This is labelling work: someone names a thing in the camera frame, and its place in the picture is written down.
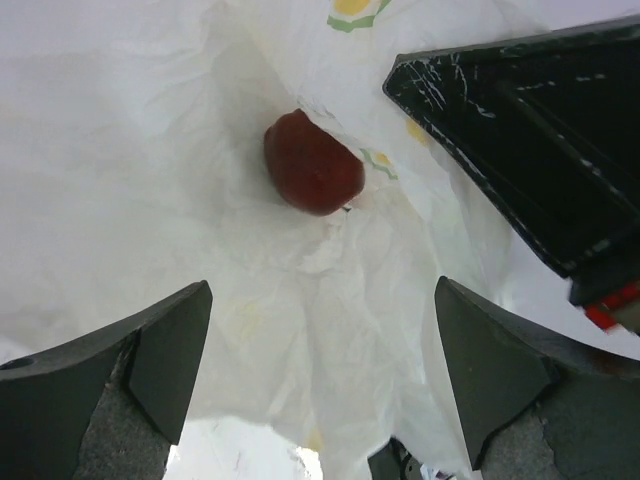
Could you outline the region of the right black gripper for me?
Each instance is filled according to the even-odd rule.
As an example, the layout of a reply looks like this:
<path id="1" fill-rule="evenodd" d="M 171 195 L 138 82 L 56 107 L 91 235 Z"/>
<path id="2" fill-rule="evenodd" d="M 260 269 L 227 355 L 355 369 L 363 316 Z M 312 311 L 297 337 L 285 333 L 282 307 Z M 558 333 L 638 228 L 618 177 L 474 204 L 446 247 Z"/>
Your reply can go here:
<path id="1" fill-rule="evenodd" d="M 571 279 L 569 302 L 598 328 L 639 334 L 639 251 L 616 253 Z"/>

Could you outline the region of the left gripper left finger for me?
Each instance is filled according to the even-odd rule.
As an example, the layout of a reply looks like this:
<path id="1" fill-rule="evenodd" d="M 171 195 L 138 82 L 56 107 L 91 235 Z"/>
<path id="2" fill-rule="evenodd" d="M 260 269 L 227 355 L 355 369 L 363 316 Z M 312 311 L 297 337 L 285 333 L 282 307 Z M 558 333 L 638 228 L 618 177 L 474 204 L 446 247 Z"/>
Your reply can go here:
<path id="1" fill-rule="evenodd" d="M 193 283 L 1 367 L 4 479 L 161 479 L 179 443 L 213 297 Z"/>

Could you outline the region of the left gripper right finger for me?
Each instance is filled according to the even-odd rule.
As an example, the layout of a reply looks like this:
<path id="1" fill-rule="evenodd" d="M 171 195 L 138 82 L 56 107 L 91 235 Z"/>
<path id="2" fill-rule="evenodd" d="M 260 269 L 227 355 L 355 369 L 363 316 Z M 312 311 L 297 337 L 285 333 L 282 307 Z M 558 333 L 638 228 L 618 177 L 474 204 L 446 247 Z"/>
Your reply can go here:
<path id="1" fill-rule="evenodd" d="M 639 363 L 446 277 L 436 317 L 466 451 L 485 479 L 639 476 Z"/>

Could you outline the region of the dark red fake apple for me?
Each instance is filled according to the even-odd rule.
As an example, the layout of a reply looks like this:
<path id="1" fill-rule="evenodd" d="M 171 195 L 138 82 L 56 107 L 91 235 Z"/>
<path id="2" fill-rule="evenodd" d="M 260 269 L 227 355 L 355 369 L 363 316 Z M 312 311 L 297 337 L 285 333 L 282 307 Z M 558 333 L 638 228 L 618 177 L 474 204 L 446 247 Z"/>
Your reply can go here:
<path id="1" fill-rule="evenodd" d="M 281 116 L 266 130 L 263 153 L 283 200 L 315 216 L 338 211 L 365 186 L 362 161 L 300 109 Z"/>

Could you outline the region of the white lemon-print plastic bag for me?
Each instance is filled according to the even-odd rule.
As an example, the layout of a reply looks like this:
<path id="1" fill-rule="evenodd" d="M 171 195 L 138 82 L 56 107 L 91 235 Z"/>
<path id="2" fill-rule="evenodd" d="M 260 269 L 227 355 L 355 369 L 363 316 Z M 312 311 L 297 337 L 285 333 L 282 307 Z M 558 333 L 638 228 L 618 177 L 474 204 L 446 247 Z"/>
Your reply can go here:
<path id="1" fill-rule="evenodd" d="M 450 276 L 630 358 L 381 86 L 396 55 L 546 29 L 535 1 L 5 1 L 1 356 L 198 280 L 214 303 L 171 479 L 365 479 L 398 435 L 471 475 L 438 339 Z M 289 205 L 263 140 L 302 110 L 362 161 Z"/>

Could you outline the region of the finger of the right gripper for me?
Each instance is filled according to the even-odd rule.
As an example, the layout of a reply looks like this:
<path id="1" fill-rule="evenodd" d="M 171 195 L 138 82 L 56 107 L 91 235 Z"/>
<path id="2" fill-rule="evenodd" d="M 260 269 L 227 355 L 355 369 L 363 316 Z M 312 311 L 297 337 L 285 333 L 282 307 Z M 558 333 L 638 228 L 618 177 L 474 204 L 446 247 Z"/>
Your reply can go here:
<path id="1" fill-rule="evenodd" d="M 573 277 L 639 245 L 639 19 L 398 56 L 385 95 Z"/>

